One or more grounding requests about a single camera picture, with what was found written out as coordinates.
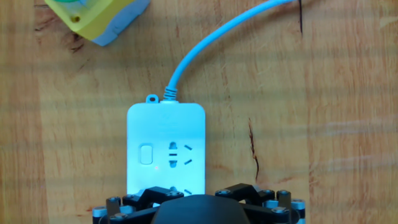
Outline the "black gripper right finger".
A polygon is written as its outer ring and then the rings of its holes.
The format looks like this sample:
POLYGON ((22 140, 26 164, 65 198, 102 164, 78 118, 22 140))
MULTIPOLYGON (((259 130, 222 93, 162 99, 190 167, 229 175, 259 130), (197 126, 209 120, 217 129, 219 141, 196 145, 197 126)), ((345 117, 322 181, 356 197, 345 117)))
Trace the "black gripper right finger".
POLYGON ((217 190, 215 195, 237 201, 250 223, 306 224, 305 201, 292 198, 288 190, 275 192, 249 184, 236 184, 217 190))

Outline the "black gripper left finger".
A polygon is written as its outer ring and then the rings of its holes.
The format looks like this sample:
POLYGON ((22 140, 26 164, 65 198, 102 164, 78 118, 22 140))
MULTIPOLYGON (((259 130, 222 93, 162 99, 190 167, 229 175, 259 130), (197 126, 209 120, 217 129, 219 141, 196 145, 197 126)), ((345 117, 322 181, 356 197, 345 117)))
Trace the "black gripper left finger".
POLYGON ((138 194, 110 197, 106 205, 92 209, 92 224, 142 224, 151 223, 160 205, 169 200, 184 197, 182 192, 151 187, 138 194))

